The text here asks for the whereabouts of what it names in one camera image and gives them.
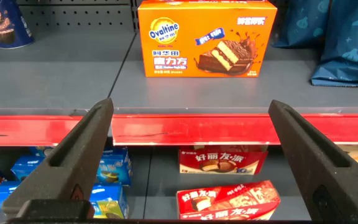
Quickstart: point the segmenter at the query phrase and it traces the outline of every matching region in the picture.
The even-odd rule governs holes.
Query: red snack box
[[[177,192],[182,220],[269,220],[280,197],[269,180],[181,190]]]
[[[182,146],[179,170],[189,174],[258,174],[267,156],[263,146]]]

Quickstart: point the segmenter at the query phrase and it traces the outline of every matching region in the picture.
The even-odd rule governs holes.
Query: orange snack box
[[[259,76],[277,8],[267,1],[143,1],[146,77]]]

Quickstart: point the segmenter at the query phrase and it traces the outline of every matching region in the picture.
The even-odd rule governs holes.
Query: blue plastic bag
[[[358,1],[333,2],[325,49],[311,82],[358,86]]]
[[[330,0],[291,0],[280,37],[273,47],[322,47]]]

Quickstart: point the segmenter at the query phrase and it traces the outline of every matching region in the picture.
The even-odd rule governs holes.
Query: ovaltine box
[[[259,76],[276,11],[267,1],[143,1],[146,77]]]
[[[182,146],[179,169],[189,174],[258,174],[267,157],[264,146]]]
[[[268,220],[280,204],[269,180],[177,192],[182,220]]]

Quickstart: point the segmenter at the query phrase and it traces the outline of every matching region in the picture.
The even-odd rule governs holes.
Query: lower shelf
[[[10,173],[13,163],[26,148],[0,149],[0,169]],[[260,174],[216,175],[179,174],[177,147],[133,147],[129,149],[134,176],[131,187],[124,187],[130,219],[177,219],[176,192],[222,185],[271,180],[281,203],[272,220],[310,220],[306,205],[280,147],[271,147]],[[6,217],[0,212],[0,223]]]
[[[152,153],[144,218],[177,219],[175,194],[178,190],[271,180],[281,197],[271,220],[311,220],[281,149],[269,150],[258,175],[227,174],[216,177],[216,174],[179,174],[177,151],[156,148]]]

